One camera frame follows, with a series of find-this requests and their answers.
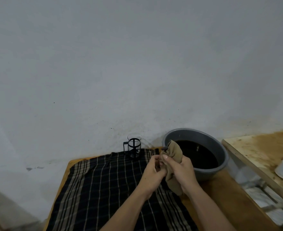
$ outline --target gray basin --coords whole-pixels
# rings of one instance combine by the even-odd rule
[[[219,166],[212,169],[194,168],[198,181],[210,179],[218,171],[222,170],[229,160],[229,155],[223,145],[212,136],[194,129],[179,128],[168,132],[162,140],[163,147],[167,146],[169,140],[189,140],[206,147],[216,157]]]

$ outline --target beige cloth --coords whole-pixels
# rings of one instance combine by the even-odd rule
[[[181,163],[182,160],[182,150],[179,147],[179,145],[173,141],[170,140],[168,143],[168,149],[165,150],[164,148],[162,149],[160,156],[161,159],[164,163],[164,165],[162,166],[163,168],[166,168],[167,170],[167,175],[166,175],[166,183],[169,187],[169,189],[171,189],[176,195],[182,195],[183,191],[181,189],[181,185],[180,183],[177,181],[176,177],[174,176],[174,171],[173,169],[166,163],[163,155],[168,155],[170,157],[172,157],[174,159],[174,161],[176,161],[177,163]]]

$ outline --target stained wooden surface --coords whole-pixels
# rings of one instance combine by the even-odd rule
[[[283,157],[283,132],[224,139],[223,145],[283,198],[283,179],[274,172]]]
[[[70,168],[77,162],[94,157],[75,159],[68,163],[67,169],[55,197],[58,197],[65,181],[70,173]],[[278,226],[264,213],[257,204],[242,190],[242,188],[230,177],[226,170],[217,173],[211,180],[201,183],[203,190],[216,202],[228,220],[238,231],[278,231]],[[197,213],[186,195],[181,196],[182,203],[190,213],[192,219],[200,231],[204,229],[198,219]],[[51,211],[47,218],[43,231],[46,231],[51,217]]]

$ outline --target white wall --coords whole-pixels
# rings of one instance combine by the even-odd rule
[[[179,127],[283,129],[283,0],[0,0],[6,227],[47,217],[69,160]]]

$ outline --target striped cloth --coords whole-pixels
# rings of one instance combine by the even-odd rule
[[[136,161],[113,152],[71,167],[47,231],[100,230],[136,188],[151,156],[159,154],[158,149],[141,151]],[[160,185],[144,203],[134,230],[191,231],[197,227],[180,198]]]

